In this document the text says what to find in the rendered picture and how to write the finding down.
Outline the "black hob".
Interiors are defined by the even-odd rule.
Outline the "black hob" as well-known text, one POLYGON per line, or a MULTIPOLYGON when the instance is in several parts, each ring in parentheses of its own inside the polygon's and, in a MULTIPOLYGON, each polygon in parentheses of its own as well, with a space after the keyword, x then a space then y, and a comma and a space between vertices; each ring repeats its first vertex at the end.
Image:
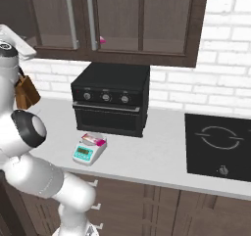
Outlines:
POLYGON ((251 182, 251 119, 185 114, 184 122, 188 173, 251 182))

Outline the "pink bar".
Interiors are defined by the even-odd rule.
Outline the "pink bar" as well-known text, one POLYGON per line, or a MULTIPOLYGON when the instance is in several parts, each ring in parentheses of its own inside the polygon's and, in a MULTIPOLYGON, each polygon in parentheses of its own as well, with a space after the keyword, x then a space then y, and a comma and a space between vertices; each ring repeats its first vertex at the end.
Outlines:
POLYGON ((90 135, 89 133, 85 133, 82 137, 81 137, 83 142, 90 142, 92 145, 96 145, 101 147, 102 145, 104 145, 106 143, 106 141, 104 139, 101 138, 96 138, 92 135, 90 135))

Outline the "brown lower cupboard door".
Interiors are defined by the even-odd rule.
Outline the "brown lower cupboard door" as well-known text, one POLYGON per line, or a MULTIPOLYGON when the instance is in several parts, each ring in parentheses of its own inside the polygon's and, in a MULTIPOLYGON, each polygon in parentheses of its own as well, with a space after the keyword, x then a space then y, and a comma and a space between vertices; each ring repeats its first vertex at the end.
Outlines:
POLYGON ((192 217, 200 210, 213 209, 216 200, 214 195, 156 187, 154 236, 188 236, 192 217))
POLYGON ((101 207, 87 214, 93 224, 103 224, 100 236, 150 236, 148 191, 144 184, 99 178, 96 204, 101 207))
POLYGON ((207 195, 209 236, 251 236, 251 201, 207 195))

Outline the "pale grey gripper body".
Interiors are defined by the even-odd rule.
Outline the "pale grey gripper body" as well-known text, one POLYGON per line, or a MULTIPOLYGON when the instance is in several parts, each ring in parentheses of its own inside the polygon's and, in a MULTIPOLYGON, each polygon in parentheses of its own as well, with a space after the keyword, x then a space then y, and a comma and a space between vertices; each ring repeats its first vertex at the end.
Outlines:
POLYGON ((0 40, 12 44, 23 61, 31 60, 36 56, 36 51, 4 24, 0 24, 0 40))

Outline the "white digital scale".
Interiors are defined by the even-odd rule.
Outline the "white digital scale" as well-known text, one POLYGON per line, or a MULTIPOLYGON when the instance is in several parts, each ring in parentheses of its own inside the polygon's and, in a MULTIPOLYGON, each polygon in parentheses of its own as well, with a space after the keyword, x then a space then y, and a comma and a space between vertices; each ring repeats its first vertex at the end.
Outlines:
POLYGON ((104 145, 99 147, 92 145, 90 142, 83 142, 80 138, 79 142, 76 144, 75 150, 72 155, 73 160, 78 164, 90 166, 97 161, 97 159, 107 148, 107 138, 103 134, 97 132, 85 131, 84 134, 85 133, 89 133, 96 138, 101 138, 106 141, 104 145))

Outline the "brown knife block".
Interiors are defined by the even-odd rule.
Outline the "brown knife block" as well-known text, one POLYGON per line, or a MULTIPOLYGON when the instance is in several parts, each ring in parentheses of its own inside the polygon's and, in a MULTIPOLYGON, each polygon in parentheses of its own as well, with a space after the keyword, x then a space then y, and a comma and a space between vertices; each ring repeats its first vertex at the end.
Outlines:
POLYGON ((27 110, 40 100, 40 95, 30 77, 25 75, 22 69, 19 69, 19 80, 15 85, 15 93, 18 109, 27 110))

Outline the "black toaster oven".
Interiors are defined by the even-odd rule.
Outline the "black toaster oven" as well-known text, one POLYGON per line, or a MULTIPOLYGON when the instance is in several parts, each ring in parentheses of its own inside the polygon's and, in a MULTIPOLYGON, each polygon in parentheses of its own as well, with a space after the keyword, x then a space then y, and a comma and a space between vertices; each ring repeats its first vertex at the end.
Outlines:
POLYGON ((76 128, 142 137, 150 67, 92 62, 71 83, 76 128))

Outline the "narrow glass cabinet door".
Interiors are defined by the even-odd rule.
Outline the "narrow glass cabinet door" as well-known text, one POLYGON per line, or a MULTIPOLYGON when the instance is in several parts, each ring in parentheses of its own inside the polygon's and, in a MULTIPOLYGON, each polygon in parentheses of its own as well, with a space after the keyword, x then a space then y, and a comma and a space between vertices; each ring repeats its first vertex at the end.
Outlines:
POLYGON ((29 39, 37 58, 82 60, 85 33, 81 0, 73 0, 79 48, 74 49, 66 0, 27 0, 34 35, 29 39))

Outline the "wide glass cabinet door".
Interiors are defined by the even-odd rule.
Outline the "wide glass cabinet door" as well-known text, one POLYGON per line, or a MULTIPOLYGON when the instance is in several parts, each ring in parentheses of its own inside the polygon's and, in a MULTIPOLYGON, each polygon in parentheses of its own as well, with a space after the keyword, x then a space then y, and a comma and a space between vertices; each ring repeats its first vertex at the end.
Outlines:
POLYGON ((207 0, 93 0, 98 49, 92 51, 87 0, 86 59, 193 68, 207 0), (100 36, 106 43, 100 43, 100 36))

